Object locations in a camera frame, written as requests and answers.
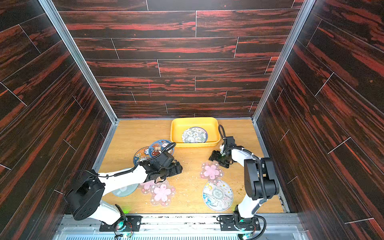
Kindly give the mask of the yellow plastic storage tray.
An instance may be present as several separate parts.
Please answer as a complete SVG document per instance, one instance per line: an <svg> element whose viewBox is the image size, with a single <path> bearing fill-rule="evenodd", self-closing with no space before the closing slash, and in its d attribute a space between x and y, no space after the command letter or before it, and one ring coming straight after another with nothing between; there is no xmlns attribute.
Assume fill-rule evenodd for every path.
<svg viewBox="0 0 384 240"><path fill-rule="evenodd" d="M208 133L208 140L205 143L184 143L182 134L192 127L205 129ZM178 148L214 147L221 141L218 127L218 121L212 117L175 119L171 123L171 141L175 142Z"/></svg>

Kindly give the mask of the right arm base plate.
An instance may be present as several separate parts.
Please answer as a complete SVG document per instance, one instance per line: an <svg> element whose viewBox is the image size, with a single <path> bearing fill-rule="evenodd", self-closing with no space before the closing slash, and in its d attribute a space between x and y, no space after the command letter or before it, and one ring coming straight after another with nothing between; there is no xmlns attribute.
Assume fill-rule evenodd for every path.
<svg viewBox="0 0 384 240"><path fill-rule="evenodd" d="M238 214L219 215L217 221L220 224L221 231L259 231L261 230L259 219L256 217L242 218Z"/></svg>

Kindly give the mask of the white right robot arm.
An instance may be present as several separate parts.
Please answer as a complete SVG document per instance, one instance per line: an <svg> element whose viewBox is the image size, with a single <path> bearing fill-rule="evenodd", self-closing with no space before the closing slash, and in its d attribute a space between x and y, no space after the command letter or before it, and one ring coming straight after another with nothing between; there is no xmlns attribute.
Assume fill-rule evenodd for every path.
<svg viewBox="0 0 384 240"><path fill-rule="evenodd" d="M220 150L213 151L209 160L226 169L233 163L239 163L244 168L247 195L234 211L239 220L254 217L262 204L279 193L273 161L270 158L257 157L251 151L236 145L233 137L224 137Z"/></svg>

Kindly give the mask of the white floral round coaster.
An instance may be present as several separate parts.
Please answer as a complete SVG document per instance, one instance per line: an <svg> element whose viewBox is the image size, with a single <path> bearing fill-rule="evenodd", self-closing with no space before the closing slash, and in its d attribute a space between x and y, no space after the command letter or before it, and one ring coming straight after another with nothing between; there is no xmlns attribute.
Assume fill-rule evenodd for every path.
<svg viewBox="0 0 384 240"><path fill-rule="evenodd" d="M205 143L207 140L207 131L200 127L189 128L182 134L182 141L184 143Z"/></svg>

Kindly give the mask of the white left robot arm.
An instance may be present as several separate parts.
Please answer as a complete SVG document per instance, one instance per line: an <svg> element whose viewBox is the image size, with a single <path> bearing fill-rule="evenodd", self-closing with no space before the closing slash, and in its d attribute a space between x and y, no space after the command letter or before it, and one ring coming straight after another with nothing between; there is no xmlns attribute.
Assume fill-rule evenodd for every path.
<svg viewBox="0 0 384 240"><path fill-rule="evenodd" d="M120 206L103 201L103 196L126 186L165 180L181 174L182 170L181 164L171 154L163 152L152 159L137 162L130 169L101 174L94 170L84 171L69 187L65 200L76 221L96 219L115 227L126 220L126 215Z"/></svg>

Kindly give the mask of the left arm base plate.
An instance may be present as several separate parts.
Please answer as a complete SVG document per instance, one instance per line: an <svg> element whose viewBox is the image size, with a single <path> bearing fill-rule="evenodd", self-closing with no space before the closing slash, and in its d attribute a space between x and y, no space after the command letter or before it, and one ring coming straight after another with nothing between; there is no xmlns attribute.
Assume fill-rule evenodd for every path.
<svg viewBox="0 0 384 240"><path fill-rule="evenodd" d="M126 215L125 218L118 220L112 225L102 223L100 226L100 232L112 232L112 233L131 233L138 232L142 223L142 216Z"/></svg>

